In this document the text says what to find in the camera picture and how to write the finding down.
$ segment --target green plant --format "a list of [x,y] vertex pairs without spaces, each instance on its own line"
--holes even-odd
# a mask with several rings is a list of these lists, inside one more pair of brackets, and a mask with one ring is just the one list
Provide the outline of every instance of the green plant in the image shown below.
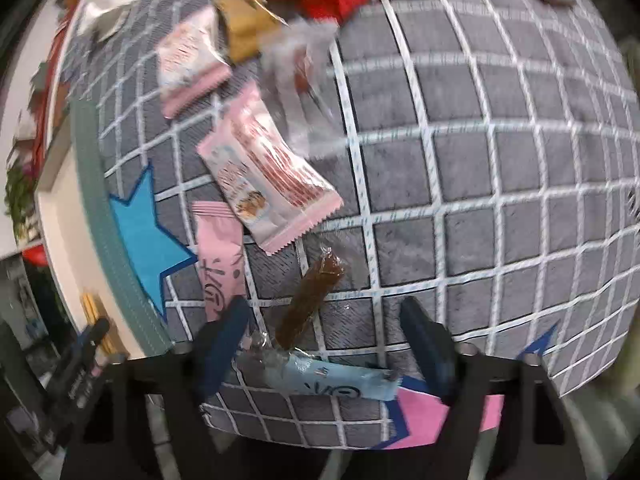
[[27,216],[33,209],[34,188],[32,177],[24,173],[18,161],[14,162],[6,172],[4,204],[7,206],[5,214],[14,222],[14,235],[18,238],[24,231]]

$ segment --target brown candy stick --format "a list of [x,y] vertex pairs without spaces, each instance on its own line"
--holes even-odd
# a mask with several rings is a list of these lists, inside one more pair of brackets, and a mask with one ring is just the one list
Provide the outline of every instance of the brown candy stick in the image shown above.
[[307,271],[287,313],[276,330],[276,343],[283,350],[291,350],[295,339],[322,305],[324,297],[344,276],[338,256],[329,249]]

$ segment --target gray checkered tablecloth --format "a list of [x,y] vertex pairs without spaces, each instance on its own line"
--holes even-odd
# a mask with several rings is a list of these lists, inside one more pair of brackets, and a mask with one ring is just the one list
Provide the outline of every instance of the gray checkered tablecloth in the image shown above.
[[[331,294],[302,345],[331,362],[418,374],[398,323],[415,294],[456,340],[515,357],[549,327],[545,355],[562,394],[618,354],[640,296],[628,198],[640,185],[638,99],[589,0],[558,10],[537,0],[381,0],[331,49],[323,89],[341,115],[343,156],[314,163],[344,207],[319,230],[357,248],[361,283]],[[100,116],[108,189],[127,196],[152,162],[159,222],[195,247],[190,203],[220,200],[194,147],[258,70],[174,121],[160,112],[155,44],[209,0],[140,0],[93,50],[73,38],[71,94]],[[259,326],[274,324],[318,255],[305,235],[272,257],[246,240]],[[172,339],[205,320],[194,267],[166,280]],[[283,397],[233,373],[208,407],[215,427],[304,446],[369,447],[393,434],[383,404]]]

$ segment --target pink snack package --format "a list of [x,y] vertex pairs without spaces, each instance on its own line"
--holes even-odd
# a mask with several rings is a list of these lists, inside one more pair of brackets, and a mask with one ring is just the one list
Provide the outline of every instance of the pink snack package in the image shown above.
[[207,321],[216,321],[234,296],[244,296],[242,224],[224,202],[193,202],[200,281]]
[[282,137],[251,81],[198,153],[233,212],[268,255],[342,206],[335,189]]
[[217,30],[216,11],[208,6],[179,23],[156,46],[162,114],[167,119],[231,77],[229,65],[215,49]]

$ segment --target white wall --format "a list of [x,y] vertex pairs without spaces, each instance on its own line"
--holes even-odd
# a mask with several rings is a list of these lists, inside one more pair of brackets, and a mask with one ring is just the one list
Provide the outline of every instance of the white wall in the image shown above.
[[13,66],[0,91],[0,258],[16,249],[11,219],[4,214],[5,161],[11,150],[18,115],[21,110],[23,115],[28,113],[30,79],[38,65],[47,59],[51,42],[56,35],[61,11],[55,1],[43,0],[40,4],[20,42],[12,61]]

